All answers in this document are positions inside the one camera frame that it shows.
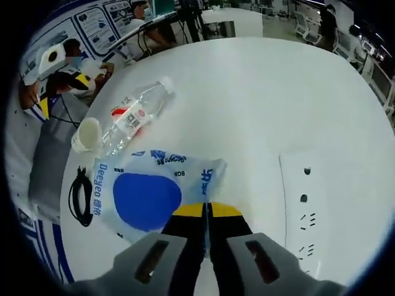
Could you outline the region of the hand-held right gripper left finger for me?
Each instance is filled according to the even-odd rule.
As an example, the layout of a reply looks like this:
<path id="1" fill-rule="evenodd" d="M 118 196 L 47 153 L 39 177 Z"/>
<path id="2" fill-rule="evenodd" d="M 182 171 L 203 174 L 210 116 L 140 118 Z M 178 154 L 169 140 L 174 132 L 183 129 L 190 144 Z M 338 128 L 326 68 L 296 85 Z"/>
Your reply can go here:
<path id="1" fill-rule="evenodd" d="M 116 295 L 193 295 L 205 254 L 206 206 L 183 205 L 114 259 Z"/>

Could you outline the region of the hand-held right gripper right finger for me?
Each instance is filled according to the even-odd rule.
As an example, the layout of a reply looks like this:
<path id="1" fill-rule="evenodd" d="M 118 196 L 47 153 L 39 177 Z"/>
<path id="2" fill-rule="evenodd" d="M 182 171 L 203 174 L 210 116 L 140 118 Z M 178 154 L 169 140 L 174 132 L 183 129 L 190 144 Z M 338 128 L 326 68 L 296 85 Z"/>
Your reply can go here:
<path id="1" fill-rule="evenodd" d="M 301 295 L 302 272 L 294 255 L 253 233 L 240 211 L 210 203 L 210 259 L 220 295 Z"/>

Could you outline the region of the person's left hand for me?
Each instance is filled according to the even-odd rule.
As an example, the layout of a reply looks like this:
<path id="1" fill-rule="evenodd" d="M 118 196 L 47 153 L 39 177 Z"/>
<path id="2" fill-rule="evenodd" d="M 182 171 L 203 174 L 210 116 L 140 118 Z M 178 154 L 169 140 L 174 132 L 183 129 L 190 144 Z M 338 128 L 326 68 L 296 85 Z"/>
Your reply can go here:
<path id="1" fill-rule="evenodd" d="M 23 81 L 19 84 L 19 102 L 23 110 L 31 108 L 38 102 L 39 83 L 36 81 L 31 85 L 24 85 Z"/>

